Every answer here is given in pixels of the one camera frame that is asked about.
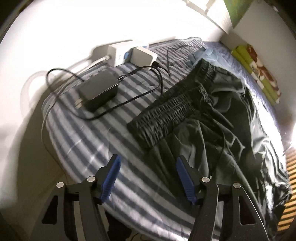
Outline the black trousers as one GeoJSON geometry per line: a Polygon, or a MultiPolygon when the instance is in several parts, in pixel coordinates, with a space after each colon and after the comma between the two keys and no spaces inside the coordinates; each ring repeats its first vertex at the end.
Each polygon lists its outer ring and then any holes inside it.
{"type": "Polygon", "coordinates": [[[180,201],[178,156],[216,183],[242,184],[274,239],[291,191],[284,158],[263,129],[252,96],[225,69],[200,60],[127,125],[144,161],[180,201]]]}

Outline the striped blue grey bedspread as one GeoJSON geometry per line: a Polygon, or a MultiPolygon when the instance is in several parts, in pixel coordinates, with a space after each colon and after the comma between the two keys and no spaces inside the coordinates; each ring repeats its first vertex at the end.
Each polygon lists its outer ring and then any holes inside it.
{"type": "Polygon", "coordinates": [[[215,50],[220,68],[243,82],[252,96],[263,129],[284,158],[273,107],[261,88],[226,47],[203,43],[199,38],[150,46],[151,51],[158,54],[158,63],[166,69],[163,91],[154,89],[158,78],[150,70],[137,71],[131,63],[117,67],[100,64],[67,87],[59,101],[51,95],[43,105],[51,142],[73,180],[82,181],[104,166],[112,155],[121,156],[120,172],[105,209],[156,240],[187,240],[194,223],[194,211],[186,198],[178,200],[144,161],[145,151],[127,125],[188,76],[194,69],[186,65],[188,56],[202,47],[215,50]],[[93,113],[83,107],[76,109],[77,87],[100,71],[108,71],[119,80],[117,95],[93,113]]]}

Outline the black power adapter brick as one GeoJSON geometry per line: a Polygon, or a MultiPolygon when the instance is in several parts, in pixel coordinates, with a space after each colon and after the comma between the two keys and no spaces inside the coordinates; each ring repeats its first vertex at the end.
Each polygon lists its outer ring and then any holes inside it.
{"type": "Polygon", "coordinates": [[[79,99],[75,102],[75,108],[83,107],[95,112],[117,95],[118,86],[119,80],[114,75],[100,71],[77,87],[79,99]]]}

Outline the folded light blue towel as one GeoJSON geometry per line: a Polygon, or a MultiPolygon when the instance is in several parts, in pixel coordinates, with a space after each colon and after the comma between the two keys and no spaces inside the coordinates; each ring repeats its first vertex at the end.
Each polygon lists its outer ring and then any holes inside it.
{"type": "Polygon", "coordinates": [[[214,66],[222,67],[221,63],[219,62],[218,53],[212,48],[206,49],[204,47],[190,54],[188,56],[188,61],[186,62],[186,65],[189,68],[193,69],[201,59],[206,60],[207,62],[211,63],[214,66]]]}

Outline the white charger plug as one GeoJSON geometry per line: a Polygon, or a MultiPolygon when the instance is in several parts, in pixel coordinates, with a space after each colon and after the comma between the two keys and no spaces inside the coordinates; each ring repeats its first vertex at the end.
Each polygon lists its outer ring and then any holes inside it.
{"type": "Polygon", "coordinates": [[[137,67],[152,66],[157,60],[158,54],[144,47],[135,47],[130,49],[124,55],[124,60],[137,67]]]}

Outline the folded green floral blanket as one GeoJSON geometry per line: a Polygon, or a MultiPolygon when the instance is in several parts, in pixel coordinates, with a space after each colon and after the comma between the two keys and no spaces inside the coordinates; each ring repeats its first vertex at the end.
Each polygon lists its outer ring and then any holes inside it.
{"type": "Polygon", "coordinates": [[[281,92],[278,83],[261,62],[255,49],[250,44],[238,45],[231,54],[254,78],[268,101],[272,105],[279,104],[281,92]]]}

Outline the white wall power socket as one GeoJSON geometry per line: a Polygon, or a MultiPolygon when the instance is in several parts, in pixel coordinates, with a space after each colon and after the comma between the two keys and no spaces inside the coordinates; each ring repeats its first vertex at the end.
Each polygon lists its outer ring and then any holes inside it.
{"type": "Polygon", "coordinates": [[[101,45],[92,50],[90,60],[95,62],[103,57],[111,67],[121,65],[126,60],[126,53],[136,46],[135,41],[123,41],[112,44],[101,45]]]}

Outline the green yellow wall map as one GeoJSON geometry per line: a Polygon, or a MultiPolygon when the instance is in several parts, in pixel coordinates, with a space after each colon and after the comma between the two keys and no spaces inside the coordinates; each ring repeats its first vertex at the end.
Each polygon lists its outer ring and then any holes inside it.
{"type": "Polygon", "coordinates": [[[253,0],[224,0],[233,28],[243,18],[252,2],[253,0]]]}

